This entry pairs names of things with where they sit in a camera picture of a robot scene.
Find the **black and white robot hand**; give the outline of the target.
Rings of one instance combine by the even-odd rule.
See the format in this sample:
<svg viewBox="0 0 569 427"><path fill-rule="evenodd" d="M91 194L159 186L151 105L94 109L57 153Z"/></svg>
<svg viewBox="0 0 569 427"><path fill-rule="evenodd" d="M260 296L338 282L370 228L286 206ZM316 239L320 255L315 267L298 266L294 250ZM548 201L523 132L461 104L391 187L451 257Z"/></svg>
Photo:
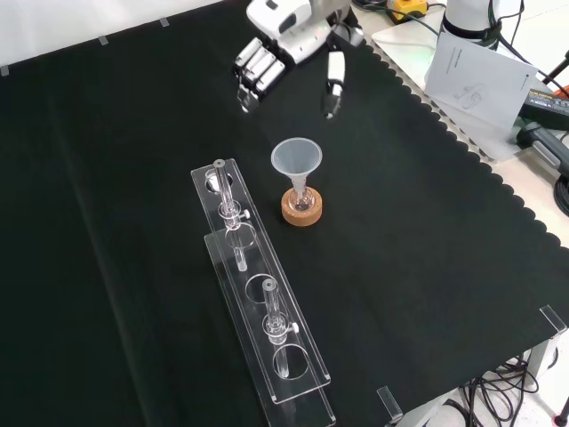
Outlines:
<svg viewBox="0 0 569 427"><path fill-rule="evenodd" d="M252 1L246 17L258 30L232 71L241 109L251 113L293 68L314 56L349 14L348 1Z"/></svg>

